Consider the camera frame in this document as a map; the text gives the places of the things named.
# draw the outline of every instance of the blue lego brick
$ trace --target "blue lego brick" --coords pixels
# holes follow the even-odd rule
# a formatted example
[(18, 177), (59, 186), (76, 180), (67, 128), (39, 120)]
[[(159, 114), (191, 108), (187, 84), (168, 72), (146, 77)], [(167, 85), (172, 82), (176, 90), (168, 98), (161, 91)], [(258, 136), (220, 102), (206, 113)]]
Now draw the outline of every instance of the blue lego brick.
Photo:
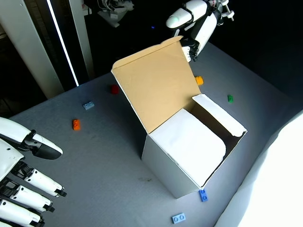
[(200, 190), (199, 194), (200, 194), (202, 202), (208, 201), (208, 197), (207, 197), (207, 194), (206, 194), (205, 190)]
[(173, 217), (171, 217), (171, 218), (172, 218), (172, 221), (173, 221), (174, 224), (186, 220), (185, 214), (184, 214), (184, 213), (175, 215), (175, 216), (173, 216)]
[(86, 103), (86, 104), (83, 105), (83, 107), (84, 107), (85, 110), (88, 110), (88, 109), (90, 109), (90, 108), (92, 108), (94, 106), (95, 106), (95, 104), (93, 102), (88, 102), (88, 103)]

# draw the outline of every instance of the cardboard box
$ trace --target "cardboard box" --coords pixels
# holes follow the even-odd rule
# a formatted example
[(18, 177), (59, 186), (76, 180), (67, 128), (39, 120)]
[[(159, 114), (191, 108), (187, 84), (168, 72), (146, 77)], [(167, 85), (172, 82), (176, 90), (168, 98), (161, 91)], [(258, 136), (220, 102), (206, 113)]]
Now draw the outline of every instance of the cardboard box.
[(202, 189), (247, 132), (201, 94), (180, 38), (112, 69), (147, 132), (142, 161), (176, 198)]

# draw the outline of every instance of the white light line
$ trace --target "white light line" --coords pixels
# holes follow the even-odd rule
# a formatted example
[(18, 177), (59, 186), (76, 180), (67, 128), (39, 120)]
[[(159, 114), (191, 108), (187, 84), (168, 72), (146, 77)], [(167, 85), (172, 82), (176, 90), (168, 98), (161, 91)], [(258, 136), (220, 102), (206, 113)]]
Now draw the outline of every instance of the white light line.
[(53, 22), (54, 22), (54, 24), (55, 24), (57, 33), (58, 33), (58, 35), (59, 35), (59, 39), (60, 39), (60, 41), (61, 41), (61, 44), (62, 44), (64, 53), (65, 53), (67, 62), (68, 62), (68, 64), (69, 64), (69, 66), (70, 66), (71, 73), (72, 73), (72, 75), (74, 76), (74, 80), (75, 80), (76, 85), (77, 85), (77, 87), (78, 87), (78, 86), (79, 86), (79, 83), (78, 83), (78, 80), (77, 80), (77, 78), (76, 78), (76, 74), (75, 74), (75, 72), (74, 72), (74, 69), (73, 69), (73, 67), (72, 67), (72, 65), (71, 65), (71, 60), (70, 60), (70, 58), (69, 58), (69, 56), (68, 56), (68, 53), (67, 53), (67, 50), (66, 50), (66, 47), (65, 47), (65, 44), (64, 44), (64, 41), (63, 41), (63, 38), (62, 38), (62, 35), (61, 35), (61, 32), (60, 32), (60, 29), (59, 29), (57, 20), (56, 20), (56, 17), (55, 17), (55, 14), (54, 14), (54, 12), (53, 12), (53, 7), (52, 7), (52, 4), (51, 4), (51, 1), (50, 1), (50, 0), (47, 0), (47, 4), (48, 4), (48, 8), (49, 8), (49, 10), (50, 10), (50, 12), (51, 12), (51, 15), (52, 15)]

